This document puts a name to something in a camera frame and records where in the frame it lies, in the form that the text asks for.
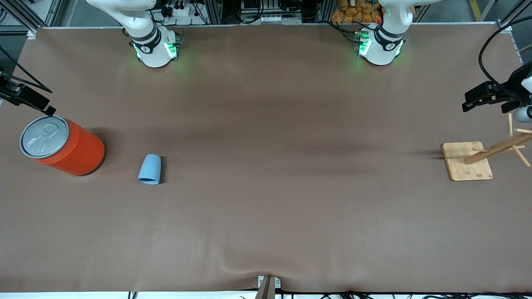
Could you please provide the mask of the light blue plastic cup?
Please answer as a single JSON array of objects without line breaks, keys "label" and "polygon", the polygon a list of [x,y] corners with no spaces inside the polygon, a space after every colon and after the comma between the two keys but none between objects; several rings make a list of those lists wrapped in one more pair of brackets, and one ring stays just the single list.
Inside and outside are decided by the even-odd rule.
[{"label": "light blue plastic cup", "polygon": [[141,165],[137,180],[145,185],[158,185],[161,180],[161,170],[161,157],[155,154],[148,154]]}]

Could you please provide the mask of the wooden cup rack stand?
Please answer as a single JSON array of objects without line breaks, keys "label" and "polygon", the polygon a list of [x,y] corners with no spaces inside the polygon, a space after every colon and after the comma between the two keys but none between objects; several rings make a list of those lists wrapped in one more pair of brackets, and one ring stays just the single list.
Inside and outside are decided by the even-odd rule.
[{"label": "wooden cup rack stand", "polygon": [[513,115],[507,117],[508,138],[490,147],[484,148],[479,141],[447,142],[441,150],[451,181],[490,180],[493,173],[488,158],[503,152],[516,153],[517,157],[528,168],[532,163],[523,155],[521,149],[525,143],[532,142],[532,129],[513,127]]}]

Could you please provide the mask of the orange can with grey lid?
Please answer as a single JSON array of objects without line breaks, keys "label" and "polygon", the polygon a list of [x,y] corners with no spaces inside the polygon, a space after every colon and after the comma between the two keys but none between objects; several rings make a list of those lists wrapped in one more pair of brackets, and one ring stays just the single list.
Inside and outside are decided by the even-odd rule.
[{"label": "orange can with grey lid", "polygon": [[43,116],[29,123],[19,146],[35,162],[72,176],[90,174],[105,156],[104,142],[97,135],[58,116]]}]

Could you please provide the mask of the bag of orange snacks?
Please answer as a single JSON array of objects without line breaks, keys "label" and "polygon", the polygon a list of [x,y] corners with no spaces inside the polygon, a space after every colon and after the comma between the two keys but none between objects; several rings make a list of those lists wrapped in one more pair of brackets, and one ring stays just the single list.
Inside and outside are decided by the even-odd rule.
[{"label": "bag of orange snacks", "polygon": [[336,0],[332,23],[380,23],[384,8],[377,0]]}]

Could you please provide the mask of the white strip with black plugs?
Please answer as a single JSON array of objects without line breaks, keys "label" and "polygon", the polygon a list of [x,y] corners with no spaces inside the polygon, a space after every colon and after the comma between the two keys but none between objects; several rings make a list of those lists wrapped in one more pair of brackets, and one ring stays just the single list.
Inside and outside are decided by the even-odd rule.
[{"label": "white strip with black plugs", "polygon": [[163,17],[199,16],[197,5],[192,0],[160,0]]}]

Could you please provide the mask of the white power strip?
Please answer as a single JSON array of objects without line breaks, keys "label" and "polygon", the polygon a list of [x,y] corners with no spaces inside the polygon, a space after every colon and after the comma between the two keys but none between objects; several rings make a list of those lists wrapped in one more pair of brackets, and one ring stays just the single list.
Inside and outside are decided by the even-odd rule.
[{"label": "white power strip", "polygon": [[298,25],[301,23],[300,18],[283,15],[265,15],[260,18],[261,25]]}]

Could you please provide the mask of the brown table cover mat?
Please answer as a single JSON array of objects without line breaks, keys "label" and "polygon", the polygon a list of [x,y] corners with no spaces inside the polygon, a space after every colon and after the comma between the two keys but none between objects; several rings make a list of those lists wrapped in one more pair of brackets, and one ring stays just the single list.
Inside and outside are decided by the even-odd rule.
[{"label": "brown table cover mat", "polygon": [[[413,25],[389,66],[327,25],[189,28],[179,59],[120,29],[41,29],[20,63],[106,146],[73,177],[25,156],[40,114],[0,105],[0,292],[532,292],[532,169],[453,182],[446,142],[508,137],[463,113],[495,24]],[[162,159],[158,185],[138,182]]]}]

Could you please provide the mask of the aluminium frame post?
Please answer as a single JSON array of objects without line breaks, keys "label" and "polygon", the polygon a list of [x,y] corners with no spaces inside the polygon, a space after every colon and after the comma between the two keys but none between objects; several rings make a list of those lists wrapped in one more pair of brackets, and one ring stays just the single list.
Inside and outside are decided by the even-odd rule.
[{"label": "aluminium frame post", "polygon": [[511,8],[500,10],[504,13],[497,17],[498,28],[507,25],[508,23],[515,22],[517,19],[532,16],[532,0],[498,0],[498,2],[512,2]]},{"label": "aluminium frame post", "polygon": [[0,0],[0,35],[26,35],[53,27],[69,0]]}]

